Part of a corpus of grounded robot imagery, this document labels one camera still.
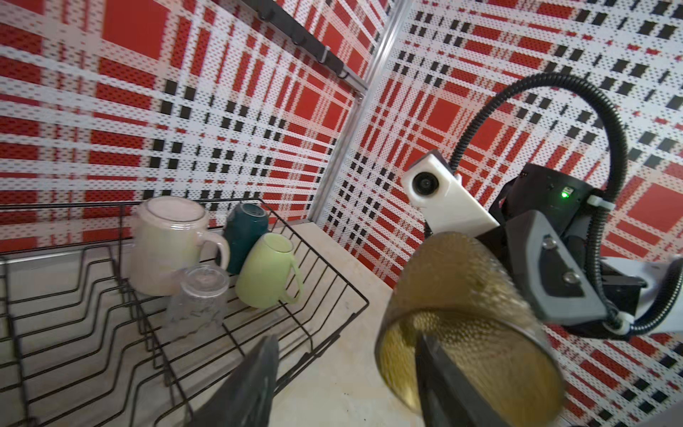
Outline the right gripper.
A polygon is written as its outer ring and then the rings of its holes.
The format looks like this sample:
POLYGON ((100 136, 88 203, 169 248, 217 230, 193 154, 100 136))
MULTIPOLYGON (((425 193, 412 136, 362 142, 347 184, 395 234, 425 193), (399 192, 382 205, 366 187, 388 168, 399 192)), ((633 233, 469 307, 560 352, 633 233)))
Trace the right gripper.
POLYGON ((502 263, 535 316, 578 336, 608 336, 607 306, 587 279, 588 229, 602 190, 527 164, 489 212, 498 227, 478 240, 502 263))

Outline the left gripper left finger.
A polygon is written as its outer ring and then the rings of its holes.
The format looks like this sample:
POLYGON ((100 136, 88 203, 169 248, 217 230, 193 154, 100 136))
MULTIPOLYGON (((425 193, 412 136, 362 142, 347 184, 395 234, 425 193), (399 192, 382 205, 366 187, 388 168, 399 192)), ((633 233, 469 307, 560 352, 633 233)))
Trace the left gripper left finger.
POLYGON ((266 336, 194 416, 188 426, 267 426, 277 386, 279 343, 266 336))

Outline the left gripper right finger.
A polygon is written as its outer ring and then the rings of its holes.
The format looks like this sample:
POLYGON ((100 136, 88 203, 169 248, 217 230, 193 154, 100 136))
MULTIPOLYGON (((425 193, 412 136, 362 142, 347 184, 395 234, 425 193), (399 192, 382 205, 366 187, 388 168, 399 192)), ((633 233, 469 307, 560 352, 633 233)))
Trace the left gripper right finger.
POLYGON ((427 426, 506 426, 442 349, 436 338, 419 334, 415 346, 417 388, 427 426))

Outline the clear glass cup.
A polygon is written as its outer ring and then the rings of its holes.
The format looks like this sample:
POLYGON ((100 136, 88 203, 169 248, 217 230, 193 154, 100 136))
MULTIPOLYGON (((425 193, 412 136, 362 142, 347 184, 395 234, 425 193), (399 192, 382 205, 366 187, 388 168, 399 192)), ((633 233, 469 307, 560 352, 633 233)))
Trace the clear glass cup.
POLYGON ((173 275, 176 291, 166 309, 165 331, 172 340, 208 334, 222 327, 229 276, 214 264, 198 264, 173 275))

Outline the amber glass cup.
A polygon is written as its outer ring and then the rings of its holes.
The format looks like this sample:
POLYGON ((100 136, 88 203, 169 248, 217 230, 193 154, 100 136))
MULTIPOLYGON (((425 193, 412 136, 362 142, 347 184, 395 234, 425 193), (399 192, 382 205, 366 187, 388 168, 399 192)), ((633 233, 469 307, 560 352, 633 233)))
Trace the amber glass cup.
POLYGON ((411 411, 422 412, 415 366, 419 334, 436 339, 503 421, 552 426, 564 379, 540 321, 510 275, 476 238, 441 232, 407 262, 375 344, 379 373, 411 411))

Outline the light green mug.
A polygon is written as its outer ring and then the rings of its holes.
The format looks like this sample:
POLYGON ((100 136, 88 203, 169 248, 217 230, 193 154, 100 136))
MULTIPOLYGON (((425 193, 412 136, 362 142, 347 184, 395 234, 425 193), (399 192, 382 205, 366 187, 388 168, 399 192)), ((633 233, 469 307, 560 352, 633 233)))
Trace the light green mug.
POLYGON ((303 294, 304 280, 295 258, 293 242, 268 232, 250 251, 236 282, 236 295, 244 304, 266 309, 296 304, 303 294))

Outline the black wire dish rack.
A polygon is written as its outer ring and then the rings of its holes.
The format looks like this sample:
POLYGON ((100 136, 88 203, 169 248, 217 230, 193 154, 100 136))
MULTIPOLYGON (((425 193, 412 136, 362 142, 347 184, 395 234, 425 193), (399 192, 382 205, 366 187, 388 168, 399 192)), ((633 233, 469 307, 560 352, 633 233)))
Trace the black wire dish rack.
POLYGON ((281 391, 322 357, 368 299, 275 209, 293 244, 295 302, 253 309, 228 288, 222 322, 172 331, 163 296, 129 284, 134 201, 1 208, 1 423, 176 426, 266 336, 281 391))

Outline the dark green mug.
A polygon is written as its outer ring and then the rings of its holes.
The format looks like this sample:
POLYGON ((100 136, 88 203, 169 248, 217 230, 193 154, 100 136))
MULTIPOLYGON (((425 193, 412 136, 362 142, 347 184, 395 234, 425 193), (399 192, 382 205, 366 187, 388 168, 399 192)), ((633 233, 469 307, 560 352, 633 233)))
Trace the dark green mug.
POLYGON ((240 274, 247 256, 261 236, 268 232, 268 226, 268 214, 260 205, 242 203, 235 207, 223 228, 223 236, 231 251, 227 266, 229 274, 240 274))

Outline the purple iridescent mug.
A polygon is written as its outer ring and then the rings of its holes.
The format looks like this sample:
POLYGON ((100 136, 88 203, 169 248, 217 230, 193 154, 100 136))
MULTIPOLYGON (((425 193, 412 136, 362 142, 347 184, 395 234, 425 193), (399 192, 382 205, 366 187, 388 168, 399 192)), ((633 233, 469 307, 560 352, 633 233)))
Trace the purple iridescent mug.
POLYGON ((182 197, 162 196, 144 201, 136 210, 128 282, 149 296, 172 295, 172 276, 199 264, 205 243, 217 245, 220 267, 231 260, 227 240, 209 231, 209 213, 201 204, 182 197))

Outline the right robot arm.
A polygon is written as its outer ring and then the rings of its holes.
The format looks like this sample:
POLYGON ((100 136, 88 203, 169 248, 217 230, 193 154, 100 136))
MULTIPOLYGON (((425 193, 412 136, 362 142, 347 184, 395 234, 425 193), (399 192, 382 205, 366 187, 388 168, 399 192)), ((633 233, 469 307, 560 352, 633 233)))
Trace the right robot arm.
POLYGON ((627 172, 628 144, 616 107, 576 76, 542 73, 505 87, 474 117, 449 160, 457 169, 487 119, 506 101, 540 88, 564 89, 597 114, 608 138, 604 189, 549 167, 527 164, 490 208, 496 227, 481 241, 503 262, 544 322, 583 338, 626 341, 682 328, 682 261, 604 257, 601 245, 627 172))

